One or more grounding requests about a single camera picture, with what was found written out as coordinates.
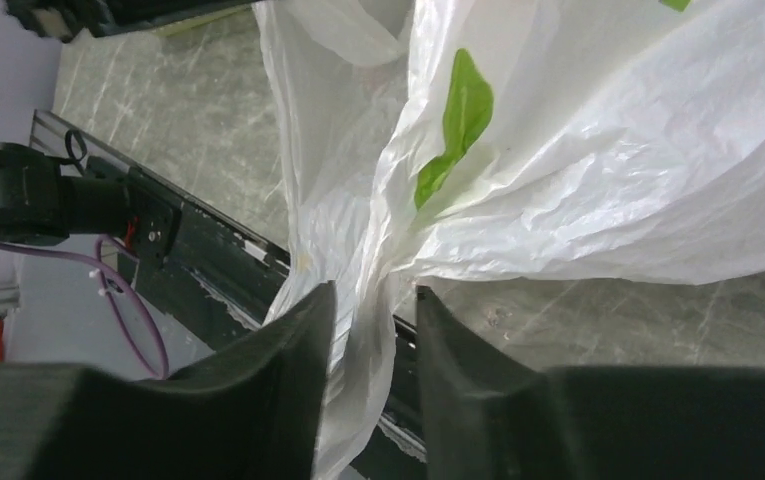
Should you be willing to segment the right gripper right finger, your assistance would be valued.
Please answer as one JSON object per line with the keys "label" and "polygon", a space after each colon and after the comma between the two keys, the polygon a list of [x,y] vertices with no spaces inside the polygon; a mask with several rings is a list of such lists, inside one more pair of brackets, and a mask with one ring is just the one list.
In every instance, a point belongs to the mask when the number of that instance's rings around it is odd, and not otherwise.
{"label": "right gripper right finger", "polygon": [[534,371],[417,290],[432,479],[765,479],[765,369]]}

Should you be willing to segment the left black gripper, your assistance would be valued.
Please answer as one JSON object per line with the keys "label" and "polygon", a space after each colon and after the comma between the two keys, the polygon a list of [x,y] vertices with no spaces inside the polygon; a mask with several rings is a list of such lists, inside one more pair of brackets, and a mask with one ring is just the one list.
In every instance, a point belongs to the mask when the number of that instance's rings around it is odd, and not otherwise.
{"label": "left black gripper", "polygon": [[166,27],[256,0],[6,0],[4,12],[41,38],[71,41],[82,31],[96,38]]}

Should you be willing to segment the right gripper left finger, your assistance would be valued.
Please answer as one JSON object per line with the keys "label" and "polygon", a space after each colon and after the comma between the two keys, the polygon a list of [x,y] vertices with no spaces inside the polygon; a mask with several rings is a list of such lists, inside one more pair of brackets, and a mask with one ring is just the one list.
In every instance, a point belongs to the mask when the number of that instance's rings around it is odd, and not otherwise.
{"label": "right gripper left finger", "polygon": [[165,380],[0,364],[0,479],[309,479],[336,292]]}

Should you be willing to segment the white plastic bag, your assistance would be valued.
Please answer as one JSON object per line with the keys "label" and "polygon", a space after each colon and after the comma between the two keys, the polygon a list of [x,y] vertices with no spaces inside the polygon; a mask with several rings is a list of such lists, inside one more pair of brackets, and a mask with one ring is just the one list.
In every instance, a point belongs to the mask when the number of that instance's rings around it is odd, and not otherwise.
{"label": "white plastic bag", "polygon": [[314,475],[434,281],[533,367],[765,366],[765,1],[266,1],[291,270],[334,281]]}

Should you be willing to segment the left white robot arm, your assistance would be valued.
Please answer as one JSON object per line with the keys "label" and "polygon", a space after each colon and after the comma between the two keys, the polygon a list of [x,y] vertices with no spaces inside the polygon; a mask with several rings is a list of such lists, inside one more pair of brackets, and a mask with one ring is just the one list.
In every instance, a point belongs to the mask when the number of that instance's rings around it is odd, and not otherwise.
{"label": "left white robot arm", "polygon": [[[8,1],[5,11],[41,38],[69,43],[172,27],[233,12],[243,1]],[[180,221],[179,208],[138,184],[132,173],[95,170],[83,134],[65,134],[65,156],[0,143],[0,249],[57,256],[74,234],[95,234],[136,260],[160,264]]]}

